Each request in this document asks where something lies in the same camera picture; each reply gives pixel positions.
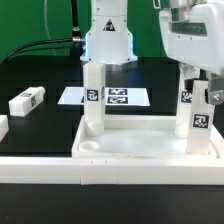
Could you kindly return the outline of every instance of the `black table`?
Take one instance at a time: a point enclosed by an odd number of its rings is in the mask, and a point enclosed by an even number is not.
[[[107,107],[112,114],[175,115],[177,63],[141,58],[138,67],[107,74],[107,86],[147,88],[151,107]],[[1,156],[70,157],[83,106],[57,105],[66,86],[82,86],[82,67],[68,57],[23,56],[0,67],[0,114],[10,131]],[[8,101],[31,86],[45,100],[25,118],[10,117]],[[215,125],[222,131],[223,106]],[[0,185],[0,224],[223,224],[223,186]]]

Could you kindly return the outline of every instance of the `black cable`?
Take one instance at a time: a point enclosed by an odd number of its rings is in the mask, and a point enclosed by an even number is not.
[[[17,52],[20,52],[26,48],[29,47],[33,47],[33,46],[38,46],[38,45],[47,45],[47,44],[59,44],[59,43],[68,43],[68,42],[72,42],[71,38],[67,38],[67,39],[58,39],[58,40],[44,40],[44,41],[36,41],[36,42],[32,42],[29,44],[25,44],[21,47],[16,48],[15,50],[11,51],[0,63],[0,65],[4,64],[8,59],[10,58],[12,55],[14,55]]]
[[[72,24],[73,27],[79,27],[77,1],[71,0],[72,6]]]
[[[4,63],[6,63],[8,60],[10,60],[12,57],[18,55],[18,54],[22,54],[22,53],[27,53],[27,52],[31,52],[31,51],[43,51],[43,50],[58,50],[58,49],[71,49],[72,46],[64,46],[64,47],[45,47],[45,48],[34,48],[34,49],[29,49],[29,50],[21,50],[18,52],[14,52],[13,54],[10,54],[9,56],[7,56],[1,63],[0,65],[3,65]]]

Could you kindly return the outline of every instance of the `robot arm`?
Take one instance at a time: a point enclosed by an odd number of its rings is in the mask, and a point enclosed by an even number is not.
[[[207,71],[208,102],[224,102],[224,1],[154,0],[167,56]]]

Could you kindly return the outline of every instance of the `green wall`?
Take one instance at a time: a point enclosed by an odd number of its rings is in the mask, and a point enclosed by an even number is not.
[[[140,57],[163,56],[158,11],[153,9],[151,0],[147,1],[152,16],[146,0],[129,0],[128,3],[128,27],[135,37],[135,53]],[[78,0],[78,9],[84,36],[91,25],[90,0]],[[48,27],[52,39],[71,37],[70,0],[48,0]],[[0,0],[0,60],[20,45],[46,39],[44,0]],[[35,54],[53,55],[52,51]],[[68,55],[68,51],[57,50],[56,54]]]

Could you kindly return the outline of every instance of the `white paper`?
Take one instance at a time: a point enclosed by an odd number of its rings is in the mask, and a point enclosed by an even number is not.
[[[83,105],[84,88],[66,87],[58,104]],[[105,105],[110,106],[150,106],[145,88],[106,88]]]

